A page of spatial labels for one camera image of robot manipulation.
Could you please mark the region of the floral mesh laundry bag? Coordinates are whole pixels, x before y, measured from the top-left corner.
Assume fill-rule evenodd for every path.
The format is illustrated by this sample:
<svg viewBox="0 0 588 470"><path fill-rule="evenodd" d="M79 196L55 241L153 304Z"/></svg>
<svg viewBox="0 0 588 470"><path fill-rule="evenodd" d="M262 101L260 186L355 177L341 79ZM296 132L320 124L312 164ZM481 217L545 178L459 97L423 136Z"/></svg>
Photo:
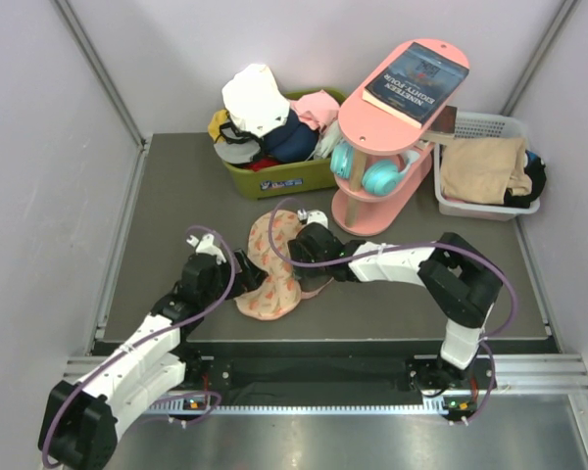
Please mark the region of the floral mesh laundry bag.
<svg viewBox="0 0 588 470"><path fill-rule="evenodd" d="M251 226L247 256L268 274L262 286L235 300L238 310L262 321L276 320L303 301L318 295L329 283L327 276L314 279L298 278L293 267L280 259L269 243L270 213L259 217Z"/></svg>

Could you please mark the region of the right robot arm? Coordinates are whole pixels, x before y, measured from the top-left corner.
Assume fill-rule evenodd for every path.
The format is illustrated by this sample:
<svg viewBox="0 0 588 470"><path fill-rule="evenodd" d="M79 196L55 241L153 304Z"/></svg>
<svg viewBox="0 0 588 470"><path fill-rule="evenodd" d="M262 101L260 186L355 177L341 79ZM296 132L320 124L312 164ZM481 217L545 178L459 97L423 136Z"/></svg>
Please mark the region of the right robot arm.
<svg viewBox="0 0 588 470"><path fill-rule="evenodd" d="M490 311L503 286L487 266L467 253L479 254L453 232L436 247L398 251L394 245L364 240L341 242L319 223L306 225L287 243L294 271L304 280L398 282L425 289L447 317L435 370L445 385L457 388L474 372L473 361Z"/></svg>

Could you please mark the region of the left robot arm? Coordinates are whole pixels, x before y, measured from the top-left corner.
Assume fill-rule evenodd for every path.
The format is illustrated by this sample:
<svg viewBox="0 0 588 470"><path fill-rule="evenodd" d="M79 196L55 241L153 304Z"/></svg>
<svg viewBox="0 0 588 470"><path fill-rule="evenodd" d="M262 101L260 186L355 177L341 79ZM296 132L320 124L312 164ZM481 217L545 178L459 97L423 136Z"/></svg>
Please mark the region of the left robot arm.
<svg viewBox="0 0 588 470"><path fill-rule="evenodd" d="M38 438L47 469L102 469L123 434L159 397L202 379L201 362L182 343L229 299L258 289L265 273L236 251L189 256L181 276L159 298L134 333L75 382L50 391Z"/></svg>

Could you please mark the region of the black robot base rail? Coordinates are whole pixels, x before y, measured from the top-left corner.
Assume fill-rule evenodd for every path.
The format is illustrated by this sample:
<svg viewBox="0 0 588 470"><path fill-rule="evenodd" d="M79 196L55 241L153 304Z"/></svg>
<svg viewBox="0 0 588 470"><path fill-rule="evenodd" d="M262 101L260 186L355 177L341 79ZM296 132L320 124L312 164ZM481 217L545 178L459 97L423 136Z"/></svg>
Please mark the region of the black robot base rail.
<svg viewBox="0 0 588 470"><path fill-rule="evenodd" d="M181 389L216 391L225 406L383 406L420 404L457 392L470 399L494 383L490 361L456 372L436 355L403 347L325 348L302 343L272 351L268 344L191 346Z"/></svg>

